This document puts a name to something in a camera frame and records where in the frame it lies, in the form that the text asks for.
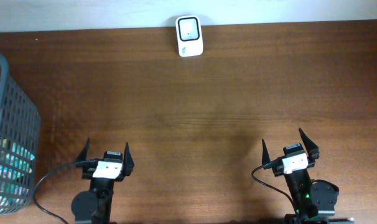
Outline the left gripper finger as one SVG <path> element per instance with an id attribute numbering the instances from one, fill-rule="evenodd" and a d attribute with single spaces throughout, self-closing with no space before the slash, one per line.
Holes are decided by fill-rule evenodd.
<path id="1" fill-rule="evenodd" d="M 124 148 L 123 167 L 122 172 L 124 176 L 130 176 L 134 169 L 134 161 L 129 150 L 129 143 L 127 142 Z"/>
<path id="2" fill-rule="evenodd" d="M 87 157 L 87 154 L 88 154 L 88 150 L 90 148 L 90 139 L 88 138 L 86 140 L 86 143 L 83 147 L 83 149 L 80 151 L 78 157 L 76 158 L 76 162 L 82 162 L 82 161 L 85 161 L 86 160 L 86 157 Z"/>

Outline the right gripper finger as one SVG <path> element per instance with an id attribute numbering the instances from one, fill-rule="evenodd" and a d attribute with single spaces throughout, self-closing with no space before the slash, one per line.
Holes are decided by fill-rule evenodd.
<path id="1" fill-rule="evenodd" d="M 319 158 L 319 147 L 314 143 L 306 134 L 305 132 L 299 128 L 300 137 L 302 139 L 302 142 L 304 143 L 304 146 L 306 148 L 306 151 L 309 155 L 309 157 L 312 158 L 312 160 L 316 160 Z"/>
<path id="2" fill-rule="evenodd" d="M 262 147 L 263 147 L 262 159 L 261 159 L 262 166 L 263 167 L 269 167 L 271 160 L 270 160 L 268 149 L 267 149 L 267 146 L 266 146 L 264 139 L 262 139 Z"/>

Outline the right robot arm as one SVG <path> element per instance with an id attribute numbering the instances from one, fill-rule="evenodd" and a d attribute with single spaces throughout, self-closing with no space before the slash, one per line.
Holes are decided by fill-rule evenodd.
<path id="1" fill-rule="evenodd" d="M 261 165 L 252 171 L 252 178 L 289 199 L 294 213 L 285 215 L 284 223 L 353 223 L 349 218 L 332 218 L 340 190 L 329 181 L 310 178 L 308 169 L 315 166 L 319 147 L 302 129 L 299 133 L 302 142 L 284 147 L 284 155 L 275 160 L 271 160 L 266 143 L 262 141 Z M 254 173 L 260 169 L 271 169 L 275 177 L 283 176 L 289 193 L 255 177 Z"/>

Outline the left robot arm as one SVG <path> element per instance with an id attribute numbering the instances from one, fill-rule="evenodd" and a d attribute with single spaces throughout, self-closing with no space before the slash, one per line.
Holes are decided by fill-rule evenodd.
<path id="1" fill-rule="evenodd" d="M 77 194 L 71 203 L 75 223 L 109 223 L 114 184 L 131 175 L 134 161 L 126 143 L 123 152 L 106 151 L 102 158 L 87 159 L 87 140 L 75 162 L 82 169 L 82 179 L 90 181 L 86 191 Z"/>

